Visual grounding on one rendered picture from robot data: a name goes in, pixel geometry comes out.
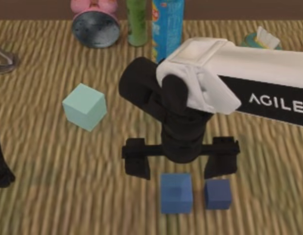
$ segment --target light green block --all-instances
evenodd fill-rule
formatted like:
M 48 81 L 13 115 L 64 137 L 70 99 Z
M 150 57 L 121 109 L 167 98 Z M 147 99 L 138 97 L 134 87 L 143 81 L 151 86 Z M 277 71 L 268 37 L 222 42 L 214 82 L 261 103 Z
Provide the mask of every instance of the light green block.
M 63 101 L 68 121 L 92 131 L 107 114 L 103 93 L 80 83 Z

